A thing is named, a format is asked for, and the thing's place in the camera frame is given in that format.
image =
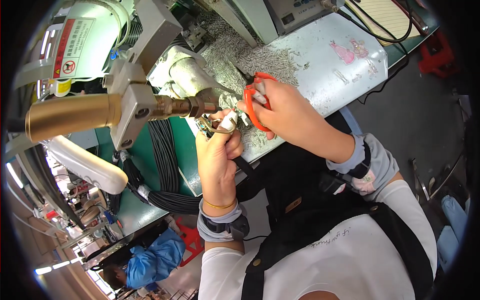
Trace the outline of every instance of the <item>scissors handle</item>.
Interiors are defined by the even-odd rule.
[[[262,73],[262,72],[255,72],[254,76],[255,76],[255,78],[254,78],[253,82],[255,82],[257,84],[260,83],[262,81],[262,79],[271,79],[271,80],[278,81],[277,79],[270,76],[269,74]],[[252,95],[253,94],[255,94],[255,90],[254,90],[253,86],[251,84],[247,85],[246,89],[243,90],[243,98],[245,99],[245,104],[247,105],[248,116],[250,117],[250,120],[252,121],[252,123],[255,125],[256,128],[260,129],[261,131],[265,131],[265,132],[271,131],[267,127],[263,126],[258,121],[257,116],[255,116],[255,112],[253,110],[253,103],[252,103]],[[272,110],[272,108],[270,107],[270,101],[268,100],[267,96],[265,96],[265,99],[267,100],[267,102],[264,105],[265,108],[267,108],[268,110]]]

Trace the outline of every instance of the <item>black wrist strap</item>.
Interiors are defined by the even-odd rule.
[[[250,232],[247,217],[244,215],[240,215],[235,221],[230,223],[215,223],[202,214],[201,219],[210,231],[214,233],[226,231],[232,234],[234,240],[243,240],[243,238],[245,238]]]
[[[370,147],[366,141],[363,141],[363,147],[365,148],[365,159],[359,163],[354,169],[350,170],[348,174],[352,177],[362,179],[367,175],[368,170],[370,169],[370,161],[372,159],[372,154],[370,152]]]

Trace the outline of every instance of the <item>notebook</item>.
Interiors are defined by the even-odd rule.
[[[346,0],[345,4],[367,25],[368,29],[373,33],[392,39],[388,33],[383,31],[380,27],[374,24],[365,14],[350,2]],[[408,16],[392,1],[392,0],[361,0],[360,3],[356,3],[360,6],[369,16],[375,19],[388,31],[390,31],[395,38],[401,38],[407,33],[409,19]],[[410,32],[409,38],[419,36],[420,33],[414,25]],[[379,40],[382,46],[390,45],[391,43]]]

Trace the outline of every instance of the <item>screw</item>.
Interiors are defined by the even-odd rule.
[[[148,108],[142,108],[139,111],[137,111],[137,113],[135,114],[135,119],[144,118],[148,116],[149,113],[150,113],[150,110]]]

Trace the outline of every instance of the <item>hand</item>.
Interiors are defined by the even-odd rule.
[[[272,131],[267,132],[267,139],[277,134],[291,144],[337,163],[350,158],[355,147],[353,137],[330,126],[295,87],[270,79],[264,79],[263,84],[272,110],[256,101],[253,110],[257,119]],[[243,101],[237,106],[247,111]]]
[[[223,119],[231,109],[211,115],[213,119]],[[202,182],[204,199],[218,206],[229,205],[235,200],[235,171],[236,164],[231,161],[243,152],[240,142],[240,132],[235,130],[232,135],[214,133],[211,139],[199,131],[196,137],[198,174]],[[216,209],[219,216],[225,214]]]

